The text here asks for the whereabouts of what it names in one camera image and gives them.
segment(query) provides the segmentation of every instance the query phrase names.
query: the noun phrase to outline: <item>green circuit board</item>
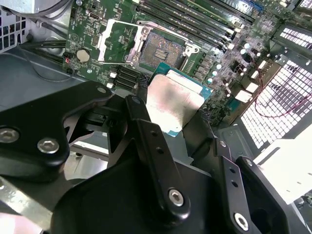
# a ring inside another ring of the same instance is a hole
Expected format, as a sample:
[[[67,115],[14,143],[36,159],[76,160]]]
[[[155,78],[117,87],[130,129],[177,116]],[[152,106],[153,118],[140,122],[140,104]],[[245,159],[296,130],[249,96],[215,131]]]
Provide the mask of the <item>green circuit board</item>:
[[[311,28],[271,0],[83,0],[72,7],[63,67],[131,91],[138,74],[150,76],[167,63],[214,90],[207,101],[217,107],[218,123],[219,113],[231,111],[231,86],[243,78],[233,64],[247,74],[266,59],[270,39],[285,23]],[[252,62],[241,54],[246,43]]]

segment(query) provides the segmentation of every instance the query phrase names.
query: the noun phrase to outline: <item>black ram slot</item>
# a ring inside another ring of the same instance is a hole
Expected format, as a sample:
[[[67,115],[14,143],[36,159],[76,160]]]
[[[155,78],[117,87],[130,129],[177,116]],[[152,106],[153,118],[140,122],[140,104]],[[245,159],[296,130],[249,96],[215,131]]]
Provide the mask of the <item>black ram slot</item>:
[[[244,20],[245,22],[248,22],[250,24],[254,23],[254,19],[242,12],[240,12],[239,10],[225,4],[222,1],[218,1],[218,0],[204,0],[205,2],[207,2],[208,4],[215,4],[218,7],[221,7],[223,9],[226,9],[227,11],[229,11],[230,13],[232,13],[234,16]]]
[[[124,79],[124,80],[127,80],[127,81],[129,81],[129,82],[131,82],[132,84],[133,84],[133,86],[136,84],[136,79],[135,78],[133,78],[133,77],[131,77],[131,76],[128,76],[128,75],[126,75],[126,74],[124,74],[124,73],[119,73],[118,75],[117,75],[117,80],[119,80],[119,79]]]
[[[132,89],[133,89],[132,86],[124,84],[124,83],[122,83],[122,82],[120,82],[118,80],[115,81],[114,84],[115,84],[115,86],[123,88],[123,89],[128,90],[128,91],[132,91]]]
[[[134,87],[135,84],[136,84],[132,80],[129,80],[129,79],[125,78],[125,77],[117,77],[117,82],[121,82],[121,83],[129,85],[131,87]]]
[[[215,29],[211,28],[209,25],[203,24],[190,16],[186,16],[185,13],[181,12],[179,9],[168,6],[166,3],[162,1],[153,3],[152,0],[146,0],[144,4],[146,4],[149,7],[161,10],[162,12],[165,12],[171,17],[194,27],[195,29],[199,30],[201,33],[209,35],[210,37],[221,42],[222,44],[224,43],[224,38],[222,36],[225,36],[225,34],[217,32]]]
[[[185,4],[184,0],[177,0],[177,1]],[[254,22],[254,19],[251,18],[250,16],[245,15],[244,13],[236,10],[235,8],[232,8],[231,6],[225,3],[220,3],[216,0],[214,1],[204,0],[204,1],[206,2],[207,5],[206,6],[203,5],[203,7],[206,8],[208,11],[214,12],[214,14],[219,15],[218,12],[221,11],[221,13],[224,14],[224,16],[227,16],[227,17],[235,16],[236,18],[245,21],[247,24],[252,25]]]
[[[143,13],[145,13],[145,14],[147,14],[147,15],[150,15],[150,16],[152,16],[152,17],[158,19],[158,20],[161,20],[161,21],[163,21],[163,22],[165,22],[165,23],[171,25],[171,26],[172,26],[173,28],[175,28],[175,29],[179,29],[179,30],[181,30],[181,31],[186,32],[186,34],[191,35],[192,37],[194,37],[194,38],[197,39],[197,40],[204,41],[205,43],[207,43],[207,44],[209,44],[209,45],[211,45],[211,46],[213,46],[213,47],[215,47],[215,48],[218,48],[218,49],[220,49],[220,50],[224,50],[224,48],[223,48],[221,45],[216,44],[214,41],[211,41],[211,40],[209,40],[209,39],[207,39],[207,38],[204,38],[204,37],[201,36],[201,35],[197,35],[197,34],[195,34],[194,32],[191,32],[190,30],[186,29],[186,28],[183,27],[183,26],[177,25],[177,22],[173,23],[173,21],[170,20],[170,16],[168,16],[168,15],[167,15],[167,17],[162,17],[162,16],[160,16],[159,14],[153,12],[152,10],[150,10],[150,9],[144,7],[144,6],[142,6],[142,7],[141,7],[141,6],[138,6],[136,9],[137,9],[137,11],[143,12]]]
[[[139,72],[136,72],[136,71],[129,69],[127,67],[124,67],[124,66],[119,66],[118,71],[122,71],[122,72],[127,73],[130,76],[134,76],[134,77],[137,77],[138,75],[140,75]]]
[[[136,82],[138,75],[132,75],[128,71],[119,71],[118,72],[119,77],[126,77],[129,80],[132,80],[133,82]]]
[[[192,17],[192,20],[196,20],[197,22],[201,22],[204,25],[207,25],[213,29],[215,29],[216,31],[222,33],[223,35],[227,36],[227,37],[231,37],[231,35],[227,32],[226,29],[231,29],[234,30],[232,27],[223,24],[221,22],[218,22],[217,20],[208,17],[207,15],[204,15],[190,7],[188,7],[187,5],[184,5],[176,0],[158,0],[166,5],[169,5],[171,7],[173,7],[176,10],[179,10],[180,12],[184,13],[184,18],[185,17]]]

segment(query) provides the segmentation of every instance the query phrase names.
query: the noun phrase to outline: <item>metal mesh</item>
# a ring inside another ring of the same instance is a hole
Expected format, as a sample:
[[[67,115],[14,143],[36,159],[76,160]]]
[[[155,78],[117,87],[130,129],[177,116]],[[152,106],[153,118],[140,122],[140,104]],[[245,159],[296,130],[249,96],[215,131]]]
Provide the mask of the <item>metal mesh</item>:
[[[28,21],[0,9],[0,54],[26,40]]]
[[[294,108],[311,93],[312,74],[289,60],[259,95],[257,110],[266,116],[290,113],[275,118],[262,117],[253,103],[241,118],[258,149],[265,142],[271,144],[282,138],[312,109],[312,98]]]
[[[289,28],[285,28],[280,36],[312,51],[311,36],[305,35],[304,33],[299,33]]]
[[[304,0],[300,6],[305,8],[312,8],[312,0]]]

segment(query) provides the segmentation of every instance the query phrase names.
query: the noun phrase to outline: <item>bolt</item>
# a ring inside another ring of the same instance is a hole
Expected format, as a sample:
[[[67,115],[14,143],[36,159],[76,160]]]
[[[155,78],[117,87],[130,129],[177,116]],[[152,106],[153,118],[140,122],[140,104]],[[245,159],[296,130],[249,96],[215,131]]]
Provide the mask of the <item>bolt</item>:
[[[225,142],[224,142],[224,141],[222,141],[222,140],[221,140],[221,141],[219,141],[219,144],[220,144],[220,145],[222,145],[223,147],[226,147]]]
[[[59,150],[59,144],[55,139],[44,138],[37,144],[38,149],[45,154],[54,154]]]
[[[238,224],[238,226],[242,230],[248,231],[249,225],[248,225],[248,222],[247,222],[247,220],[245,219],[244,216],[242,216],[240,213],[235,213],[234,214],[234,219],[235,219],[235,222]]]
[[[136,96],[132,96],[132,100],[134,101],[134,102],[136,102],[137,104],[140,104],[141,102],[140,102],[140,99],[138,99]]]
[[[20,134],[11,128],[2,128],[0,129],[0,142],[1,143],[12,143],[17,141],[20,137]]]
[[[176,189],[171,189],[169,191],[169,199],[176,206],[182,206],[183,203],[184,203],[184,199],[183,199],[182,194],[178,190],[176,190]]]
[[[253,166],[253,162],[251,162],[248,158],[247,159],[245,159],[245,161],[247,162],[247,164],[249,165],[249,166]]]
[[[82,5],[82,0],[76,0],[76,4],[77,4],[78,6],[81,6],[81,5]]]
[[[143,29],[142,29],[142,33],[143,33],[143,34],[148,34],[148,28],[143,28]]]
[[[134,56],[134,57],[132,58],[132,62],[137,62],[137,61],[138,61],[137,56]]]
[[[106,93],[106,90],[102,87],[98,87],[97,90],[101,93],[104,93],[104,94]]]

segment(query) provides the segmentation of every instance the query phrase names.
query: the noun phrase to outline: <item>black cable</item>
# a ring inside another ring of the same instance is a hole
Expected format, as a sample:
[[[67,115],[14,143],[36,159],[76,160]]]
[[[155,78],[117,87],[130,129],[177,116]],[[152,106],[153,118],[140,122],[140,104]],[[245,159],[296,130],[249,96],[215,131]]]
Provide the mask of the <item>black cable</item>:
[[[48,78],[45,78],[45,77],[43,77],[42,75],[40,75],[39,72],[35,69],[34,65],[33,65],[32,62],[31,62],[31,60],[30,60],[29,57],[26,55],[26,53],[24,52],[24,50],[20,47],[20,45],[17,45],[17,48],[19,48],[19,50],[22,52],[22,54],[23,54],[23,56],[25,57],[25,59],[30,63],[30,65],[31,65],[32,69],[34,70],[34,72],[35,72],[35,73],[37,74],[37,76],[38,76],[40,79],[42,79],[42,80],[45,80],[45,81],[48,81],[48,82],[54,82],[54,83],[66,82],[66,81],[70,80],[70,79],[74,76],[74,74],[75,74],[75,70],[72,68],[72,70],[73,70],[72,74],[71,74],[69,77],[65,78],[65,79],[59,79],[59,80],[57,80],[57,79],[48,79]]]
[[[37,18],[37,17],[43,17],[49,14],[52,14],[56,11],[58,11],[59,9],[61,9],[65,4],[68,4],[68,2],[71,2],[71,0],[60,0],[58,3],[56,3],[55,5],[51,6],[48,9],[45,9],[43,11],[40,11],[38,13],[20,13],[14,10],[11,10],[11,12],[17,16],[20,17],[25,17],[25,18]]]
[[[43,16],[44,19],[46,20],[57,20],[59,18],[61,18],[64,13],[68,10],[68,8],[73,4],[74,0],[69,0],[67,5],[64,7],[64,9],[58,13],[56,16],[53,16],[53,17],[46,17],[46,16]]]

